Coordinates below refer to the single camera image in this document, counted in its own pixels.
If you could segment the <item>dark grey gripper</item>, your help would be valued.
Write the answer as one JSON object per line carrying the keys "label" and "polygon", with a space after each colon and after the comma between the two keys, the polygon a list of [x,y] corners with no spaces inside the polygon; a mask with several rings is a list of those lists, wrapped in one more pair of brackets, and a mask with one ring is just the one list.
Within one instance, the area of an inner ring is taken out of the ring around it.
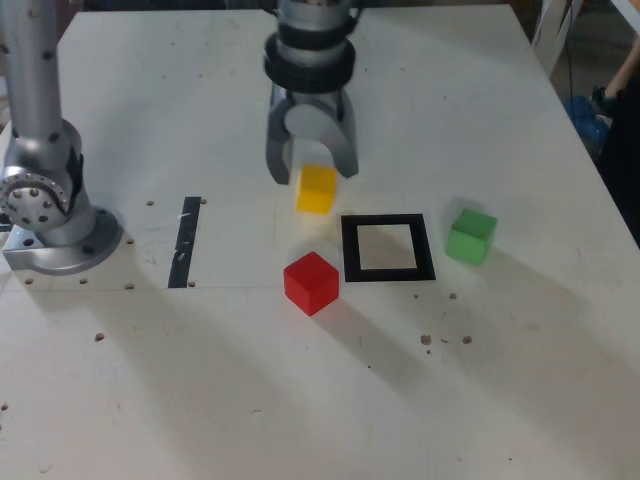
{"label": "dark grey gripper", "polygon": [[[353,106],[346,91],[304,94],[290,92],[273,83],[269,110],[284,101],[295,106],[288,113],[270,112],[267,126],[266,163],[277,184],[288,185],[290,181],[290,134],[323,145],[331,154],[335,169],[344,178],[351,178],[359,173]],[[323,106],[310,103],[320,103],[333,113]]]}

